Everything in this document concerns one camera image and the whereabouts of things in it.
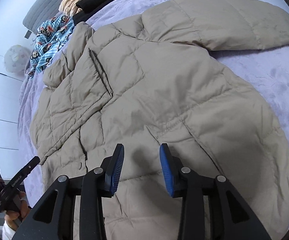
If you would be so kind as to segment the person left hand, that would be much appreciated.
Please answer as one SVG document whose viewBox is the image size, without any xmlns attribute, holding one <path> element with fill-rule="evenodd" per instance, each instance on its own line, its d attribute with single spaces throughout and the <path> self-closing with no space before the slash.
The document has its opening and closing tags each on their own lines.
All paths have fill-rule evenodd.
<svg viewBox="0 0 289 240">
<path fill-rule="evenodd" d="M 20 198 L 20 213 L 15 212 L 15 211 L 11 211 L 8 210 L 5 214 L 4 220 L 6 222 L 6 224 L 13 229 L 14 231 L 17 230 L 17 228 L 19 227 L 15 221 L 18 219 L 18 217 L 21 217 L 22 219 L 25 219 L 28 214 L 31 211 L 31 208 L 28 206 L 28 203 L 26 201 L 26 193 L 23 191 L 19 192 L 19 198 Z"/>
</svg>

